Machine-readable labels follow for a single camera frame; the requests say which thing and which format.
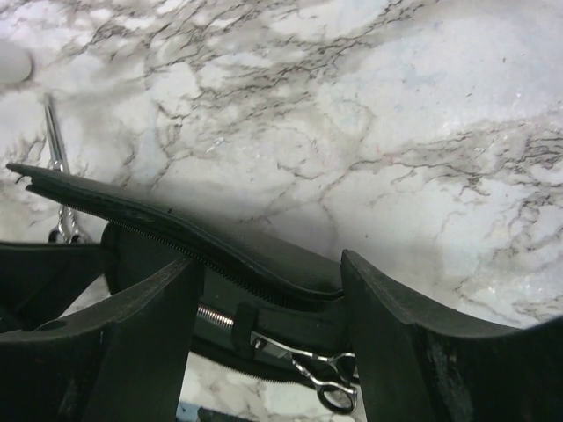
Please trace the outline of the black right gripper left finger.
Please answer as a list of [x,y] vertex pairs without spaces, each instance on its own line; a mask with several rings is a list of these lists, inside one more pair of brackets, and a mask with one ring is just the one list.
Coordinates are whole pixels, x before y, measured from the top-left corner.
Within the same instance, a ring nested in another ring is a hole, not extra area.
[[89,308],[1,337],[3,421],[173,421],[203,266],[181,258]]

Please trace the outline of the black zip tool case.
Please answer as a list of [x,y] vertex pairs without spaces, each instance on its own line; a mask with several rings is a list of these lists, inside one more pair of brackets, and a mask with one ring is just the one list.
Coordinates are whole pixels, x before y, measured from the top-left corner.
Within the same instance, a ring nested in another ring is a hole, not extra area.
[[[101,243],[110,253],[104,276],[112,293],[189,257],[204,267],[200,305],[229,317],[252,307],[258,329],[272,338],[326,356],[352,352],[340,268],[329,258],[123,187],[27,164],[11,170],[31,180],[30,192],[106,221]],[[198,319],[193,349],[202,340],[230,347],[221,330]]]

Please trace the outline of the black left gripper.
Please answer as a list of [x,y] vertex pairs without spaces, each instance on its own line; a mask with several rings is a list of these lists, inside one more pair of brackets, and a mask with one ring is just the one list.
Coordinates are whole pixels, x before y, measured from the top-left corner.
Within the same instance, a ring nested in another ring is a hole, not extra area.
[[1,243],[1,332],[58,318],[105,270],[98,244]]

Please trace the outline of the white PVC pipe frame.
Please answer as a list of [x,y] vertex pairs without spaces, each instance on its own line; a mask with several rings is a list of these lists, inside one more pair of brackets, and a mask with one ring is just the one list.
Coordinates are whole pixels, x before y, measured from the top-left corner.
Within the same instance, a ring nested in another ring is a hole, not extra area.
[[17,84],[33,72],[33,60],[22,47],[8,41],[0,43],[0,83]]

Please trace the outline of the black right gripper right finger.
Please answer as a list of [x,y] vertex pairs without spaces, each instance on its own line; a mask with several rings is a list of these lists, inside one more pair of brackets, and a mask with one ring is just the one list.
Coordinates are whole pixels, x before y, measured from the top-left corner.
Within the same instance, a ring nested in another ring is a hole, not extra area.
[[370,421],[559,421],[562,321],[518,329],[449,308],[343,251]]

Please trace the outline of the silver thinning scissors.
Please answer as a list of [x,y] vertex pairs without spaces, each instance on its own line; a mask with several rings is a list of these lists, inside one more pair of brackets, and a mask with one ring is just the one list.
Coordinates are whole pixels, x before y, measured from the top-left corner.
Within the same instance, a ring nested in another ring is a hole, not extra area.
[[318,401],[330,412],[352,414],[357,406],[359,380],[350,367],[352,352],[326,356],[290,346],[258,329],[258,313],[241,306],[227,316],[201,304],[197,318],[221,330],[230,347],[214,346],[202,340],[194,350],[224,367],[263,381],[298,383],[316,391]]

